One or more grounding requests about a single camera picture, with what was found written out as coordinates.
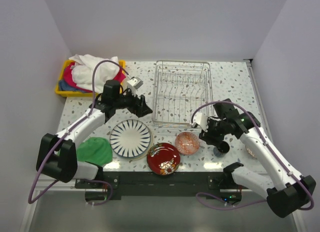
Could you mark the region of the dark blue mug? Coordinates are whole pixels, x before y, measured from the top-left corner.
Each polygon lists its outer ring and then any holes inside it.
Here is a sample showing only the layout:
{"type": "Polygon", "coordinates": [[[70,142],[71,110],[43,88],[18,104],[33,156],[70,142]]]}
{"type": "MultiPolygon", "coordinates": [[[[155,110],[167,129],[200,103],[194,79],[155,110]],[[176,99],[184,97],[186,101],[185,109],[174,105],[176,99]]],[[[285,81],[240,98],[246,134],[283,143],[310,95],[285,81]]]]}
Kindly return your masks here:
{"type": "Polygon", "coordinates": [[[216,157],[224,157],[230,150],[230,146],[227,142],[222,141],[218,146],[214,147],[213,154],[216,157]]]}

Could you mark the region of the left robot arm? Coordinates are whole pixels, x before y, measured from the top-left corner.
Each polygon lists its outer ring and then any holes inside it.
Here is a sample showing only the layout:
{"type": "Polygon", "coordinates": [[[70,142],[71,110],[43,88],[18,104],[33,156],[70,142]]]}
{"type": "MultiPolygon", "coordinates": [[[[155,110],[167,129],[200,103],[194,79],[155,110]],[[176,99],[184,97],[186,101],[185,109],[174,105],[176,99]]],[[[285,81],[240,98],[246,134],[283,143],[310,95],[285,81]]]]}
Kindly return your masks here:
{"type": "Polygon", "coordinates": [[[45,134],[40,143],[36,170],[51,178],[67,183],[72,179],[85,180],[92,188],[99,188],[104,182],[103,168],[90,162],[77,159],[78,146],[95,129],[104,125],[118,109],[127,109],[137,117],[152,113],[143,95],[137,90],[143,81],[132,78],[127,81],[127,88],[120,92],[121,84],[108,80],[100,96],[93,98],[89,109],[74,123],[56,134],[45,134]]]}

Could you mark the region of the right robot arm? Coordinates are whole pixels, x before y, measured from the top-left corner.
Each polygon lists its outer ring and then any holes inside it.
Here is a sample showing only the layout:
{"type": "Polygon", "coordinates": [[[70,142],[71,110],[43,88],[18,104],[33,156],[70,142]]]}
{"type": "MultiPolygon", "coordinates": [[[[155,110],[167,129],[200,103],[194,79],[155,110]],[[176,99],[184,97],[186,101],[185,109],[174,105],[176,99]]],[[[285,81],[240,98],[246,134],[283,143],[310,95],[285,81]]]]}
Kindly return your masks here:
{"type": "Polygon", "coordinates": [[[312,176],[304,176],[287,161],[265,134],[257,118],[229,99],[207,103],[210,105],[213,105],[216,117],[201,113],[204,107],[200,106],[190,119],[193,128],[201,128],[199,139],[216,147],[220,153],[227,153],[230,147],[224,138],[226,135],[235,136],[251,149],[268,174],[264,177],[235,162],[223,169],[220,181],[227,188],[240,185],[260,195],[280,218],[296,210],[312,210],[316,181],[312,176]]]}

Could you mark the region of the wire dish rack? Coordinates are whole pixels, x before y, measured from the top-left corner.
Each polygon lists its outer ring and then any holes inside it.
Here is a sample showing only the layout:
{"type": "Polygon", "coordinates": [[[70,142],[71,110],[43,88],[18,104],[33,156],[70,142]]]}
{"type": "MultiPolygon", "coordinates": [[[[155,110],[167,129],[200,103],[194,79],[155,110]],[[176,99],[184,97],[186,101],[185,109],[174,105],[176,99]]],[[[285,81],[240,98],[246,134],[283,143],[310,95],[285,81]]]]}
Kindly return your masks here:
{"type": "Polygon", "coordinates": [[[158,60],[153,94],[152,121],[156,126],[188,128],[194,111],[213,101],[210,64],[158,60]]]}

